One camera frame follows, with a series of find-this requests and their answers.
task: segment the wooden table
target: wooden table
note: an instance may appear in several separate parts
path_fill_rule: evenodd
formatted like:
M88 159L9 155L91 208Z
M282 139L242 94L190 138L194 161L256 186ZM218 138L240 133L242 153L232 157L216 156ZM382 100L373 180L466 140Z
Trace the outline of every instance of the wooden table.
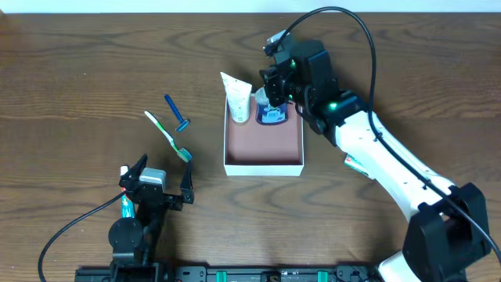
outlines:
M0 280L37 280L40 250L62 226L119 193L120 165L148 153L178 192L182 166L144 117L192 124L196 200L171 213L159 258L223 265L379 262L402 248L406 221L374 181L305 127L300 178L226 177L220 71L262 84L261 47L297 14L8 15L0 23ZM487 198L501 243L501 15L362 14L378 55L376 112L425 163ZM341 85L367 97L370 57L350 18L297 28L331 51ZM107 265L120 205L65 232L45 257L50 281ZM499 280L494 255L467 269Z

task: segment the green light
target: green light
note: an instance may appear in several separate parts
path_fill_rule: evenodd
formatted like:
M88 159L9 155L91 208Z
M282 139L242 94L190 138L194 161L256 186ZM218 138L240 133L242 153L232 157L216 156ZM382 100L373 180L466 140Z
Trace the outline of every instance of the green light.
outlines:
M330 108L331 110L336 110L336 108L337 108L337 103L335 103L335 102L330 103L330 104L329 104L329 108Z

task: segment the white backdrop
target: white backdrop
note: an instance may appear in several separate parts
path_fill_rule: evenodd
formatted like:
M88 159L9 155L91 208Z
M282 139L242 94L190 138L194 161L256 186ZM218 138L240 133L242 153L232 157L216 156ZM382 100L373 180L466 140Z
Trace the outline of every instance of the white backdrop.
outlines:
M0 0L5 13L501 12L501 0Z

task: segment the cable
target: cable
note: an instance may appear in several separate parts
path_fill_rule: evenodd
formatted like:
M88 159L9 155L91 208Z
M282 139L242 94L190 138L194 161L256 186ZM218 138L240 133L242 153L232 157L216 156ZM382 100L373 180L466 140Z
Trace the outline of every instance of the cable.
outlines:
M442 197L450 206L451 208L459 213L461 216L463 216L478 232L485 238L485 240L491 245L492 250L496 253L496 256L498 258L499 263L501 264L501 251L499 250L498 245L495 243L495 241L491 238L489 234L483 230L478 223L476 223L458 204L456 204L453 200L451 200L447 194L445 194L442 190L437 188L431 180L427 179L423 175L421 175L416 169L414 169L410 164L408 164L402 157L400 157L383 139L383 134L379 131L377 131L376 126L374 125L373 121L373 106L374 106L374 87L376 84L376 48L374 47L374 41L373 37L369 32L369 29L367 26L363 23L363 21L357 16L355 13L352 11L349 11L347 9L341 8L341 7L335 7L335 6L327 6L327 7L322 7L315 9L311 11L310 13L306 13L305 15L301 16L299 19L294 21L286 30L283 32L282 36L280 36L279 40L277 40L273 47L272 50L276 50L280 44L282 43L283 39L289 34L289 32L297 26L301 21L305 20L306 18L315 15L316 13L321 13L324 11L338 11L338 12L343 12L350 17L352 17L354 20L359 23L360 27L363 29L363 31L366 33L367 41L369 42L369 47L370 47L370 55L372 58L372 74L370 76L370 88L369 88L369 106L367 109L367 114L369 115L369 125L376 136L376 139L383 145L383 147L390 153L392 157L394 157L400 164L402 164L405 168L407 168L414 176L416 176L420 181L424 183L425 186L429 187L432 191L434 191L438 196Z
M94 208L93 210L89 211L88 213L81 215L79 218L75 219L74 221L68 223L65 227L61 228L61 230L59 230L54 236L52 236L52 238L50 238L49 242L47 242L44 249L41 250L40 257L38 257L38 276L40 277L41 282L47 281L47 280L45 280L44 271L42 268L42 263L44 261L45 253L49 249L50 245L52 243L54 243L54 241L57 239L57 237L59 237L64 231L68 230L70 227L72 227L76 223L80 222L82 219L86 219L89 216L95 214L96 212L99 212L100 210L102 210L102 209L106 208L107 206L109 206L110 204L114 203L116 200L120 199L120 197L122 197L123 195L125 195L125 192L119 193L113 199L107 201L106 203L100 205L97 208Z

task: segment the wooden tabletop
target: wooden tabletop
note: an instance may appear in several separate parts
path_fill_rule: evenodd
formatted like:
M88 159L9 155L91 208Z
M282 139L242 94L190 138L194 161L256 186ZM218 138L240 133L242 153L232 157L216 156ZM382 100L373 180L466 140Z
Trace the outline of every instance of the wooden tabletop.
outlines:
M501 14L362 14L377 48L376 112L417 157L487 198L501 243ZM35 281L49 238L120 192L119 167L148 153L178 192L182 163L143 115L171 131L168 93L192 124L175 138L194 156L195 204L168 215L160 259L225 265L380 262L407 223L381 186L305 127L294 177L227 177L219 72L262 85L265 39L297 14L7 15L0 21L0 280ZM367 98L364 34L341 14L294 32L330 51L341 86ZM114 204L65 232L45 257L49 281L106 266ZM467 269L494 281L494 255Z

